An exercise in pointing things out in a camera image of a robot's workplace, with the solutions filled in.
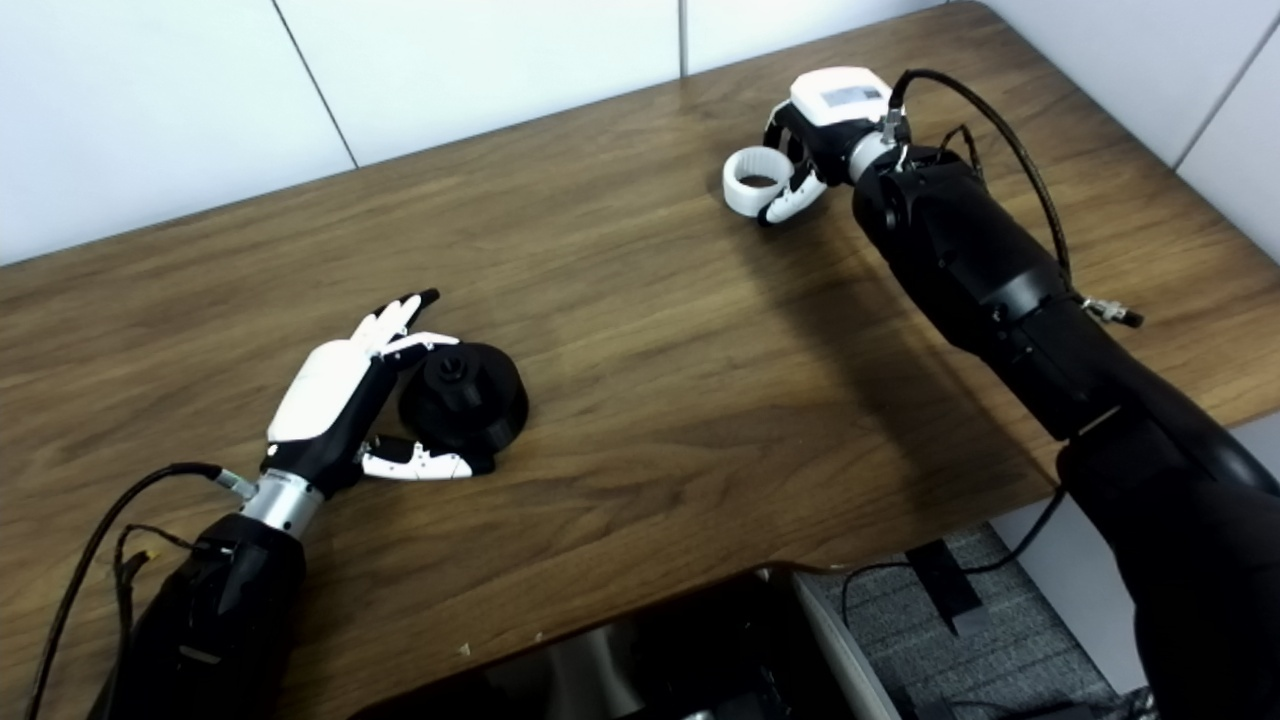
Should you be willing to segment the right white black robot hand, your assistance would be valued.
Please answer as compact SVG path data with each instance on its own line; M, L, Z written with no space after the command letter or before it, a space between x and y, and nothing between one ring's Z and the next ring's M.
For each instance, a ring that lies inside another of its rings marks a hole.
M874 160L896 149L902 113L890 106L890 86L861 67L799 76L765 124L763 143L781 151L792 172L756 213L759 224L796 217L828 187L855 186Z

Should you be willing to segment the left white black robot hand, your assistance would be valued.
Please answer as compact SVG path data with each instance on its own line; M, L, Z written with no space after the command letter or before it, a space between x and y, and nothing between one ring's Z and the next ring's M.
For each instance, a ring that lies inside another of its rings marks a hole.
M401 374L461 342L412 331L419 314L439 297L430 288L393 300L367 314L349 337L314 348L271 419L261 469L300 477L324 498L365 477L416 482L494 471L489 457L372 432Z

